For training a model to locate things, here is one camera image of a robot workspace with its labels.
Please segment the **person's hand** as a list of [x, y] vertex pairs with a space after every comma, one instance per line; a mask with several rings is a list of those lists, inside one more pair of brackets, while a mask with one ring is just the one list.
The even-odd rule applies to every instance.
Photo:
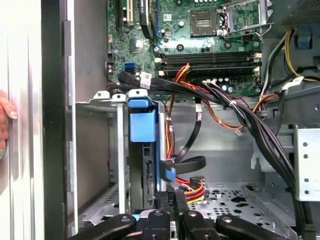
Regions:
[[6, 154], [7, 141], [10, 137], [9, 119], [17, 120], [18, 113], [9, 101], [7, 93], [0, 90], [0, 159]]

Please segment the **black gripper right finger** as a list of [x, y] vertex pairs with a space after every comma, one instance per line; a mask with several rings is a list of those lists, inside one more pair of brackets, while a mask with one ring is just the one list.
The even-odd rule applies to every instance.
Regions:
[[185, 194], [174, 194], [174, 215], [180, 240], [283, 240], [284, 237], [234, 215], [221, 215], [212, 221], [190, 210]]

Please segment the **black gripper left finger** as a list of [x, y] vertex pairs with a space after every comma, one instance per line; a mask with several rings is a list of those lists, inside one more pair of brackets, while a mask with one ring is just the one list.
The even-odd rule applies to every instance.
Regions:
[[156, 193], [156, 208], [140, 213], [139, 219], [133, 215], [118, 214], [101, 223], [89, 227], [70, 240], [169, 240], [170, 201], [167, 191]]

